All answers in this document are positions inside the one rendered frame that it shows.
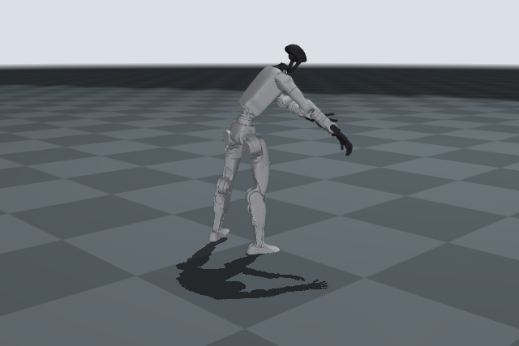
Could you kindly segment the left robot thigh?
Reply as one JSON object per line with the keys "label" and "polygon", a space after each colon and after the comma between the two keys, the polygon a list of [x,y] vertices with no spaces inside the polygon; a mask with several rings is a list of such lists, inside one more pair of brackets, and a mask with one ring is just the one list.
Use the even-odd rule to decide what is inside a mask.
{"label": "left robot thigh", "polygon": [[223,178],[221,179],[218,191],[222,194],[230,194],[234,188],[234,179],[238,171],[238,166],[243,154],[243,145],[235,143],[230,138],[231,129],[225,130],[223,133],[223,140],[227,146],[225,149],[225,163]]}

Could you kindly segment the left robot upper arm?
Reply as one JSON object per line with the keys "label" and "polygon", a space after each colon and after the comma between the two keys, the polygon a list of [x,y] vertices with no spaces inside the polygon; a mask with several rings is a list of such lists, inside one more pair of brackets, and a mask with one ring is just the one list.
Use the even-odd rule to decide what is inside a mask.
{"label": "left robot upper arm", "polygon": [[277,98],[277,104],[281,109],[287,108],[290,102],[292,102],[291,98],[289,96],[284,96],[283,93]]}

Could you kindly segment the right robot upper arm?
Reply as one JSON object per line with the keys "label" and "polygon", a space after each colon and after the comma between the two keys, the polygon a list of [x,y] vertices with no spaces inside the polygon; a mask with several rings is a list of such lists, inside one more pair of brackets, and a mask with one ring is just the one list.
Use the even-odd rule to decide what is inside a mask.
{"label": "right robot upper arm", "polygon": [[299,110],[304,114],[309,114],[313,108],[308,104],[302,92],[295,85],[293,79],[289,75],[279,74],[274,77],[277,87],[286,92],[292,100],[299,105]]}

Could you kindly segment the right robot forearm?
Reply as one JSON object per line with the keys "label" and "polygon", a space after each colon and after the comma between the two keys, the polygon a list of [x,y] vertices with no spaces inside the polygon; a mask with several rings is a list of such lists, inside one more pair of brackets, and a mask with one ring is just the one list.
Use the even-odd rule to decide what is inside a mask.
{"label": "right robot forearm", "polygon": [[308,100],[307,99],[307,102],[308,104],[313,108],[313,110],[311,111],[311,115],[310,115],[310,118],[314,119],[321,127],[323,127],[329,134],[334,134],[332,132],[332,130],[330,129],[330,126],[333,124],[335,125],[337,128],[337,124],[336,123],[333,123],[330,121],[329,118],[327,118],[322,112],[320,112],[321,110],[318,109],[312,101]]}

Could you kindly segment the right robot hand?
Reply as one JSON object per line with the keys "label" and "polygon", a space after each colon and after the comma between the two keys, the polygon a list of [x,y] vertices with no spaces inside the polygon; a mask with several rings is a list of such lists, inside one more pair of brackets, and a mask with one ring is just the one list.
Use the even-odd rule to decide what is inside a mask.
{"label": "right robot hand", "polygon": [[[351,142],[346,138],[346,136],[344,134],[341,133],[341,129],[338,129],[335,125],[331,125],[330,126],[330,129],[332,130],[332,132],[334,134],[331,134],[332,136],[336,136],[337,139],[340,141],[340,144],[341,144],[341,150],[343,150],[344,146],[346,148],[346,154],[345,156],[349,156],[350,153],[352,152],[352,144]],[[344,145],[344,146],[343,146]]]}

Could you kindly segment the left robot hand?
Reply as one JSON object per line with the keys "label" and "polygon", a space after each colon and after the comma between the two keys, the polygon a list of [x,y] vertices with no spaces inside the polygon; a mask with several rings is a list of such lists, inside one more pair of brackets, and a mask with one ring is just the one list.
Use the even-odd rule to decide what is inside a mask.
{"label": "left robot hand", "polygon": [[[325,114],[325,116],[332,116],[332,115],[334,115],[334,113],[327,113],[327,114]],[[307,120],[311,121],[311,122],[315,122],[314,119],[310,119],[310,118],[308,118],[308,117],[305,117],[305,118],[306,118]],[[335,120],[335,119],[331,119],[331,118],[329,118],[329,119],[330,119],[330,121],[332,121],[332,122],[337,122],[337,120]],[[319,127],[321,127],[317,122],[316,122],[316,124],[317,124]],[[321,127],[321,128],[323,128],[323,127]]]}

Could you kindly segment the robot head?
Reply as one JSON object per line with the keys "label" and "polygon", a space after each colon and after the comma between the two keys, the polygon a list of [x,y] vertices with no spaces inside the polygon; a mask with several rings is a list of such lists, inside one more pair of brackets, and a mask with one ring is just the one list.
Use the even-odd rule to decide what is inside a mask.
{"label": "robot head", "polygon": [[[292,73],[296,70],[300,63],[307,61],[306,54],[298,45],[287,45],[285,47],[285,51],[289,55],[290,64],[287,66],[285,63],[280,63],[279,65],[273,67],[276,67],[277,69],[280,69],[282,71],[287,70],[288,73]],[[296,62],[296,64],[294,65],[294,67],[292,67],[294,62]]]}

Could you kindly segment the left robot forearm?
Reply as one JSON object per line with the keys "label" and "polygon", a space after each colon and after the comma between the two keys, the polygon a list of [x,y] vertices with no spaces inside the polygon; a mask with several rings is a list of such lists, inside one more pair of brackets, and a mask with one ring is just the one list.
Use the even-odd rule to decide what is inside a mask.
{"label": "left robot forearm", "polygon": [[[292,100],[292,102],[289,103],[288,111],[291,112],[291,113],[295,113],[296,115],[299,115],[302,118],[305,118],[305,117],[310,118],[310,115],[311,115],[311,111],[309,112],[309,114],[302,113],[299,110],[299,105],[294,100]],[[310,118],[310,119],[312,119],[312,118]]]}

